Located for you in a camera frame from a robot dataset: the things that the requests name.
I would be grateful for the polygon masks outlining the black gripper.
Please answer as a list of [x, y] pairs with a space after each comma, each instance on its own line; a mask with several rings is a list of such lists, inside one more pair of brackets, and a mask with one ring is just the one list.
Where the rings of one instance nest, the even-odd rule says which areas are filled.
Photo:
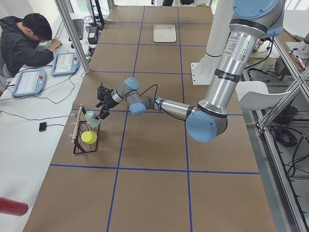
[[101, 108], [100, 113], [95, 117], [96, 120], [105, 119], [109, 116], [109, 110], [117, 105], [117, 102], [112, 98], [111, 94], [98, 95], [99, 103], [96, 108]]

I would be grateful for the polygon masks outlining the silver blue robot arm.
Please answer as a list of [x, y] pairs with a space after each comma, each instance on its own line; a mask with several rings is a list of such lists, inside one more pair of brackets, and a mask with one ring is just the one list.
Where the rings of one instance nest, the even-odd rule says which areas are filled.
[[284, 17], [283, 0], [235, 0], [229, 22], [229, 35], [206, 96], [196, 106], [160, 98], [142, 96], [134, 77], [126, 79], [116, 89], [98, 87], [97, 119], [105, 119], [109, 110], [126, 101], [132, 115], [147, 109], [169, 114], [186, 122], [188, 134], [198, 142], [209, 142], [228, 126], [227, 105], [240, 81], [245, 65], [257, 40], [281, 33]]

